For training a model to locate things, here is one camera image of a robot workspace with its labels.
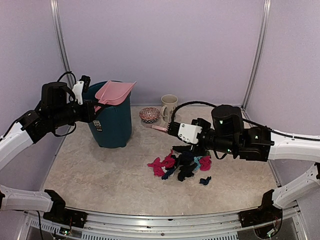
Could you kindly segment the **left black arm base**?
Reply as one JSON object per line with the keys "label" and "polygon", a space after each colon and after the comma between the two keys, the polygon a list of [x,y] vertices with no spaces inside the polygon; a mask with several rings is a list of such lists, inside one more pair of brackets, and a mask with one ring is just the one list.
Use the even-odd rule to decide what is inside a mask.
{"label": "left black arm base", "polygon": [[43,213],[45,220],[69,227],[84,228],[88,216],[86,212],[66,208],[66,202],[54,190],[45,189],[44,192],[53,202],[50,211]]}

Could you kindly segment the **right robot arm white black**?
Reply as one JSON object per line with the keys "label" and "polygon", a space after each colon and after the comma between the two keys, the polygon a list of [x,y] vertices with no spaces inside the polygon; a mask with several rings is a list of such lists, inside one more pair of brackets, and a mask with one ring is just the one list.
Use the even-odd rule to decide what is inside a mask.
{"label": "right robot arm white black", "polygon": [[189,144],[198,154],[206,151],[232,155],[246,161],[298,160],[312,162],[302,175],[276,189],[264,193],[256,218],[266,222],[276,209],[283,209],[320,185],[320,138],[277,131],[244,119],[237,106],[222,104],[211,111],[212,123],[197,118],[191,124],[175,121],[167,133]]}

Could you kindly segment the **pink dustpan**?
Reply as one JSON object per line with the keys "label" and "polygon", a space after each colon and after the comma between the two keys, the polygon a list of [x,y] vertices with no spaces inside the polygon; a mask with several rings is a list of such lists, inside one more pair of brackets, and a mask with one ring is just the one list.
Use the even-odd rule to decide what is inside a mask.
{"label": "pink dustpan", "polygon": [[92,85],[91,88],[96,88],[94,97],[99,103],[99,105],[94,107],[95,112],[100,111],[105,105],[117,106],[122,104],[136,83],[136,81],[130,83],[108,80]]}

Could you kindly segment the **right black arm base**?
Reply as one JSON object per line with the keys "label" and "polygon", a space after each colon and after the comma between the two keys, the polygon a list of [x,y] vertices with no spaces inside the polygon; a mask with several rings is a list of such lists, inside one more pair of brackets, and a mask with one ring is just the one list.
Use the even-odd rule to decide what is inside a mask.
{"label": "right black arm base", "polygon": [[254,209],[243,210],[238,213],[242,228],[256,226],[281,219],[283,210],[273,206],[272,195],[274,189],[265,192],[262,196],[261,205]]}

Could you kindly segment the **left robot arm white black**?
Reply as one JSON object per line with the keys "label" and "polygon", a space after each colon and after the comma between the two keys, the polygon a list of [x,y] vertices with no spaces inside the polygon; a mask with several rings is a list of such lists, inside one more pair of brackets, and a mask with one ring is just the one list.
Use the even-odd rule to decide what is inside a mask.
{"label": "left robot arm white black", "polygon": [[[56,129],[90,123],[107,107],[96,100],[83,100],[90,78],[82,76],[73,88],[60,79],[46,83],[41,89],[41,100],[33,110],[16,119],[0,137],[0,167],[3,169],[18,154],[39,142],[46,134],[58,136]],[[65,201],[53,190],[29,191],[0,187],[1,211],[38,211],[50,213],[63,223],[70,218]]]}

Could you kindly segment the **pink hand brush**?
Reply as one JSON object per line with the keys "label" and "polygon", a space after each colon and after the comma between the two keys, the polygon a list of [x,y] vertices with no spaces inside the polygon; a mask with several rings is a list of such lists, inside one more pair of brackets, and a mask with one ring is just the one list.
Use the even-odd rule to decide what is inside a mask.
{"label": "pink hand brush", "polygon": [[158,126],[158,125],[152,125],[151,126],[152,129],[166,133],[168,130],[166,127],[162,127],[162,126]]}

